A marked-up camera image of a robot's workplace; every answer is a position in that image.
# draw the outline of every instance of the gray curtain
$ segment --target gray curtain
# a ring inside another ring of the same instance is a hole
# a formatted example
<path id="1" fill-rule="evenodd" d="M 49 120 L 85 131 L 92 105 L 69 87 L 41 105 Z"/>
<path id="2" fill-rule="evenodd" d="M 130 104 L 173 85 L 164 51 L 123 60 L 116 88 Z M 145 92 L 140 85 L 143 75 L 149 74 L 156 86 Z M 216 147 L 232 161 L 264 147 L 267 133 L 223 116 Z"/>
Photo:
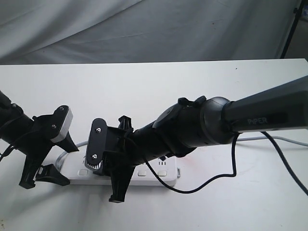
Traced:
<path id="1" fill-rule="evenodd" d="M 299 2 L 0 0 L 0 63 L 279 58 Z"/>

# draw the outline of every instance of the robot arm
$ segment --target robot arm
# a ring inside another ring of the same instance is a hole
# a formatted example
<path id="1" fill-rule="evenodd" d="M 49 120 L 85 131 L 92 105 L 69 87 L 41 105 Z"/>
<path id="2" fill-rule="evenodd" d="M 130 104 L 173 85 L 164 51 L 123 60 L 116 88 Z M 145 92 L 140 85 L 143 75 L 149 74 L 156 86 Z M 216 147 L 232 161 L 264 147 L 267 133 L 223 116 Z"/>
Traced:
<path id="1" fill-rule="evenodd" d="M 42 179 L 69 184 L 59 172 L 47 176 L 54 167 L 40 172 L 40 165 L 54 145 L 77 150 L 68 133 L 71 117 L 69 108 L 61 106 L 53 115 L 31 120 L 0 94 L 1 138 L 26 154 L 21 186 L 31 188 L 34 180 Z M 119 122 L 114 128 L 101 118 L 93 121 L 85 157 L 85 166 L 94 174 L 111 178 L 109 201 L 118 203 L 125 199 L 135 166 L 145 160 L 183 157 L 197 147 L 231 143 L 242 132 L 307 128 L 308 76 L 235 102 L 179 98 L 157 120 L 134 132 L 129 117 Z"/>

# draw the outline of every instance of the power outlet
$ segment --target power outlet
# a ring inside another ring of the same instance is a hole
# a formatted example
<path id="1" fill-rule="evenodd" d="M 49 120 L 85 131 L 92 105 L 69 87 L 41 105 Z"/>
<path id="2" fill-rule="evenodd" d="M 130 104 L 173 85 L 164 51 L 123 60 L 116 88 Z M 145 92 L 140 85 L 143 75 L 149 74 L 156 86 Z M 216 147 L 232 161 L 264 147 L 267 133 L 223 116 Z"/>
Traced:
<path id="1" fill-rule="evenodd" d="M 79 185 L 111 185 L 110 178 L 107 176 L 97 176 L 84 166 L 85 148 L 79 152 L 69 153 L 64 160 L 61 174 L 66 176 L 71 184 Z M 176 165 L 176 158 L 167 158 L 165 161 L 160 159 L 149 162 L 161 179 L 170 186 L 174 186 L 180 172 Z M 162 186 L 155 178 L 146 164 L 135 168 L 129 185 Z"/>

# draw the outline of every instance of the white backdrop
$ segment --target white backdrop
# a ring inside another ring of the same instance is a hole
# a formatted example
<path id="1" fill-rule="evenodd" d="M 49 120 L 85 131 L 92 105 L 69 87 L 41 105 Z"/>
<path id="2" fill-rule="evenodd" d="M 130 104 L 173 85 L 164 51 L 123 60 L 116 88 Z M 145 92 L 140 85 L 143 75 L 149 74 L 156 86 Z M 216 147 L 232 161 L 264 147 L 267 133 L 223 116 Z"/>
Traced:
<path id="1" fill-rule="evenodd" d="M 0 63 L 279 58 L 299 0 L 0 0 Z"/>

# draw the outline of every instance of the table surface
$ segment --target table surface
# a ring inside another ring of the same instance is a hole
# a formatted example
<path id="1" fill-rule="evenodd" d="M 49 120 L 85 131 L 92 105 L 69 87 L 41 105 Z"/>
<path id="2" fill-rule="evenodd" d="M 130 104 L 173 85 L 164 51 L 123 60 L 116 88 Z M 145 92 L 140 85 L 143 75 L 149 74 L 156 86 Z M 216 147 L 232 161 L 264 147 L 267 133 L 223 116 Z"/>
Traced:
<path id="1" fill-rule="evenodd" d="M 92 120 L 117 126 L 122 115 L 134 128 L 155 120 L 179 97 L 238 100 L 308 74 L 305 60 L 254 60 L 157 64 L 0 66 L 0 89 L 28 116 L 72 109 L 75 143 L 88 138 Z M 308 142 L 306 130 L 272 132 Z M 242 137 L 259 135 L 246 133 Z M 279 141 L 291 167 L 308 186 L 307 150 Z M 0 142 L 0 152 L 7 144 Z M 45 163 L 62 150 L 54 147 Z M 0 163 L 1 231 L 96 230 L 307 230 L 308 198 L 269 141 L 239 143 L 238 176 L 218 179 L 194 194 L 162 187 L 130 187 L 126 201 L 108 202 L 110 186 L 18 186 L 25 156 L 14 151 Z M 213 175 L 231 173 L 231 146 L 195 150 L 178 159 L 176 187 L 196 188 Z"/>

